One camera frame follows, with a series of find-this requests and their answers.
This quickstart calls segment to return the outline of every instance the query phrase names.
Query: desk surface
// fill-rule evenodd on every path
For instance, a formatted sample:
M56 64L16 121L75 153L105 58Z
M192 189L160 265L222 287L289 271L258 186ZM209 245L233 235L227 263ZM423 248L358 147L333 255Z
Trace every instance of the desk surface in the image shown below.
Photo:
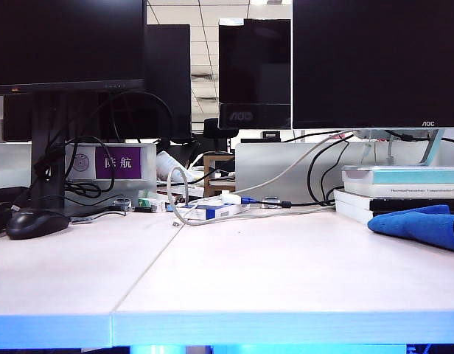
M180 231L171 220L108 215L31 240L0 238L0 347L111 346L111 314Z
M0 347L454 342L453 252L333 212L171 217L0 239Z
M187 226L114 328L116 344L454 342L454 253L334 212Z

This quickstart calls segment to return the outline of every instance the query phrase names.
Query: stack of books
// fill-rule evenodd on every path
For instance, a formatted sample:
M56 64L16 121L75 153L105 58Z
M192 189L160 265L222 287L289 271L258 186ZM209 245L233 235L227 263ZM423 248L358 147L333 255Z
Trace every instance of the stack of books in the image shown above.
M454 167L344 167L337 212L361 223L374 216L446 204L454 214Z
M454 198L375 198L335 190L338 213L367 224L373 217L388 212L446 204L454 214Z

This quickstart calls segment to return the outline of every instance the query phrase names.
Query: microfiber cloth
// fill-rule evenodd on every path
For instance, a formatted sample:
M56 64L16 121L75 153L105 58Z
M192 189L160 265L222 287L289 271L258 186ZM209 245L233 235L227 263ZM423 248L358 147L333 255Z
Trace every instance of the microfiber cloth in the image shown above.
M448 205L432 205L378 215L368 228L380 234L416 240L454 251L454 215Z

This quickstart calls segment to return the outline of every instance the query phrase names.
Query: computer monitor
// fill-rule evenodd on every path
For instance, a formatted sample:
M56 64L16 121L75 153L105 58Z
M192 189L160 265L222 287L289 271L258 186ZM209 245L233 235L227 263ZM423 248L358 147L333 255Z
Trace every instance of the computer monitor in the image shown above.
M145 0L0 0L0 94L143 83Z
M293 127L454 127L454 0L294 1Z
M187 24L145 27L144 90L161 98L131 94L113 100L99 116L101 135L115 139L191 137L191 59ZM99 101L108 99L101 94Z
M290 32L290 20L221 20L220 128L290 128Z

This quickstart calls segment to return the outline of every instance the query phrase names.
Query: black mouse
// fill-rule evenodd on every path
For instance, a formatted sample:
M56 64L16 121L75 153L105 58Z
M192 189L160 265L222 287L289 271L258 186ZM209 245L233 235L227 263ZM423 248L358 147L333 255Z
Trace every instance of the black mouse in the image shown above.
M27 240L66 229L70 218L45 209L28 209L17 212L8 221L6 234L11 240Z

